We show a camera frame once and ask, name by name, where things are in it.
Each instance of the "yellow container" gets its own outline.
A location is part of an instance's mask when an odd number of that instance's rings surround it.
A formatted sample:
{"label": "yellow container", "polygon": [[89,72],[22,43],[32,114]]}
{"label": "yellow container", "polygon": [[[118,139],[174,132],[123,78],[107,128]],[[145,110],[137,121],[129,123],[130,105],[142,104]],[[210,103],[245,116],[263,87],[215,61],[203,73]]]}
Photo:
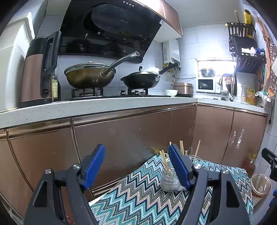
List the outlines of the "yellow container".
{"label": "yellow container", "polygon": [[251,24],[251,19],[252,19],[251,13],[247,9],[245,9],[243,14],[244,14],[244,23]]}
{"label": "yellow container", "polygon": [[256,97],[255,97],[255,90],[250,89],[250,87],[247,87],[247,99],[248,104],[256,105]]}

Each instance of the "black range hood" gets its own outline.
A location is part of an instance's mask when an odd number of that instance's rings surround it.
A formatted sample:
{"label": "black range hood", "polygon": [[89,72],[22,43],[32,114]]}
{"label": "black range hood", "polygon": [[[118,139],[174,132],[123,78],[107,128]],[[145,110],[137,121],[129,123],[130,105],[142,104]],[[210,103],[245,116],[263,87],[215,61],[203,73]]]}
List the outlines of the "black range hood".
{"label": "black range hood", "polygon": [[134,1],[72,0],[60,31],[60,55],[119,59],[135,51],[141,63],[161,27],[160,16]]}

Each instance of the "gas stove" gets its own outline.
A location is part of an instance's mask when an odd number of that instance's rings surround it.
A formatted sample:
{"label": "gas stove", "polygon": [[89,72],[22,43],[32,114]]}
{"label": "gas stove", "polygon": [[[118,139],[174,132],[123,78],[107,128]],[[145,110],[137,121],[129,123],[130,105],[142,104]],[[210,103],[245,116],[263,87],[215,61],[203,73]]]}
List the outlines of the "gas stove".
{"label": "gas stove", "polygon": [[69,99],[69,101],[77,101],[77,100],[85,100],[85,99],[98,99],[98,98],[127,98],[127,97],[169,97],[164,95],[150,95],[148,94],[148,89],[144,89],[143,91],[133,90],[129,89],[121,90],[120,95],[115,96],[104,96],[104,89],[103,88],[92,88],[92,92],[90,90],[85,89],[82,93],[78,94],[77,96],[76,92],[79,92],[78,89],[72,89],[71,90],[71,96],[72,98]]}

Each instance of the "faucet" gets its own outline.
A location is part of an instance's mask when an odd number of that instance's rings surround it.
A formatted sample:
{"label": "faucet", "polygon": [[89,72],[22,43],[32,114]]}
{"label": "faucet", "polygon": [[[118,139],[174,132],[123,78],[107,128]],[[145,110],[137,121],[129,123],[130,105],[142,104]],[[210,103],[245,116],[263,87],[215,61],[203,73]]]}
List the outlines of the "faucet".
{"label": "faucet", "polygon": [[229,93],[229,96],[230,96],[230,99],[233,100],[234,91],[233,91],[233,80],[232,80],[231,75],[228,74],[228,73],[224,73],[224,74],[221,76],[221,78],[220,78],[218,84],[219,84],[219,85],[221,86],[221,88],[222,88],[222,86],[223,86],[223,77],[224,77],[224,76],[230,78],[230,81],[231,81],[231,94]]}

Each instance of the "white bowl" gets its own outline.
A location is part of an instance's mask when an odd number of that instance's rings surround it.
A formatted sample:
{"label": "white bowl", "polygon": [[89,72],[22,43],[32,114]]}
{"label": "white bowl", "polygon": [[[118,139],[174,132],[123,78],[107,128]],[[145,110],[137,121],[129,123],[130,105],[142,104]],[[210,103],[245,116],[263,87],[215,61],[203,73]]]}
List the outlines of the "white bowl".
{"label": "white bowl", "polygon": [[171,97],[176,96],[178,93],[178,90],[165,90],[165,94]]}

